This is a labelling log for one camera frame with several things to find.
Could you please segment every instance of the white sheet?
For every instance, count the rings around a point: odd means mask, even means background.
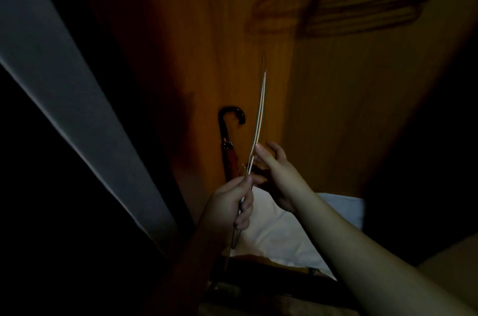
[[[254,187],[254,211],[250,226],[242,231],[231,256],[254,254],[292,267],[317,268],[335,279],[331,270],[314,248],[300,223],[291,213],[279,208],[268,192]],[[347,221],[361,229],[363,199],[321,192],[318,194]]]

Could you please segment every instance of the wood grain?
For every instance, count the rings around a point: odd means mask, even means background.
[[[263,50],[261,141],[282,144],[315,191],[360,196],[478,17],[478,0],[88,2],[135,73],[196,220],[224,182],[220,107],[246,114],[226,121],[247,162]]]

